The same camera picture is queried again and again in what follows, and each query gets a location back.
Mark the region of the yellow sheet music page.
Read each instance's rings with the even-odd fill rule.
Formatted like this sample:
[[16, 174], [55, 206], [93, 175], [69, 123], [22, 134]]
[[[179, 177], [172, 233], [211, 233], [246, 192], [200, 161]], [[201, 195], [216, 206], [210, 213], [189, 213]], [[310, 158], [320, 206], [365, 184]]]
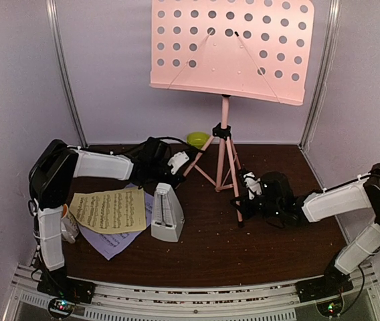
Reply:
[[147, 228], [145, 194], [136, 187], [76, 193], [69, 209], [80, 225], [100, 234], [130, 233]]

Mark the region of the pink music stand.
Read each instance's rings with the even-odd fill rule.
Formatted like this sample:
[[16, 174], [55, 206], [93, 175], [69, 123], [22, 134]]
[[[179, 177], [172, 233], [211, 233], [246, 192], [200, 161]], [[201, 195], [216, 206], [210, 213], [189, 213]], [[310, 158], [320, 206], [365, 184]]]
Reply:
[[238, 189], [230, 99], [303, 104], [314, 11], [311, 1], [151, 3], [151, 87], [222, 97], [216, 191]]

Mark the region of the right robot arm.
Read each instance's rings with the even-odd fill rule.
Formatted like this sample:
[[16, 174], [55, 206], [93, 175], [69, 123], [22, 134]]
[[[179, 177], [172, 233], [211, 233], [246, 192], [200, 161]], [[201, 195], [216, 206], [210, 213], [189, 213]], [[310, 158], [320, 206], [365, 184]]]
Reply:
[[260, 178], [245, 172], [242, 179], [247, 192], [230, 203], [244, 219], [261, 214], [265, 219], [278, 219], [280, 228], [316, 223], [359, 209], [373, 210], [374, 220], [338, 252], [326, 268], [318, 285], [323, 294], [333, 295], [351, 272], [379, 251], [380, 163], [346, 183], [299, 197], [294, 195], [288, 177], [280, 172], [269, 172]]

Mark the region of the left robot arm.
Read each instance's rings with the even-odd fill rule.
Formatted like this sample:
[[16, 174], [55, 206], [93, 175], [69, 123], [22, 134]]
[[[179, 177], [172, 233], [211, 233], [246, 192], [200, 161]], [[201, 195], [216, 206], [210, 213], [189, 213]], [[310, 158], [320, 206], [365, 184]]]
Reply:
[[163, 138], [149, 138], [129, 153], [94, 152], [54, 139], [29, 172], [28, 209], [33, 216], [34, 235], [41, 250], [43, 267], [50, 271], [45, 284], [58, 297], [72, 291], [72, 282], [60, 270], [65, 266], [62, 252], [61, 216], [72, 181], [95, 177], [128, 181], [142, 187], [183, 182], [180, 173], [190, 158], [185, 151], [167, 157], [169, 145]]

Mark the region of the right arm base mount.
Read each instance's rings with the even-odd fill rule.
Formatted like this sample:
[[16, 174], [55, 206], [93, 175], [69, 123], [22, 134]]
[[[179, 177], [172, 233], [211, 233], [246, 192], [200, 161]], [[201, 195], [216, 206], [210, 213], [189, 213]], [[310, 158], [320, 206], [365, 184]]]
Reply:
[[321, 316], [333, 318], [345, 309], [343, 294], [353, 289], [352, 281], [328, 284], [325, 277], [299, 281], [296, 292], [301, 303], [314, 301]]

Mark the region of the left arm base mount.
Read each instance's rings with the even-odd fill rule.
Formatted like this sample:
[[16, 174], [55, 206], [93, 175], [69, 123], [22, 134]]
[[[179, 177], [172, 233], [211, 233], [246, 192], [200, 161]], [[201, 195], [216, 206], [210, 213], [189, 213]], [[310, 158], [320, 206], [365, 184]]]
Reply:
[[42, 273], [37, 290], [52, 298], [47, 303], [47, 312], [56, 320], [72, 315], [78, 304], [90, 304], [96, 284], [68, 277], [55, 279]]

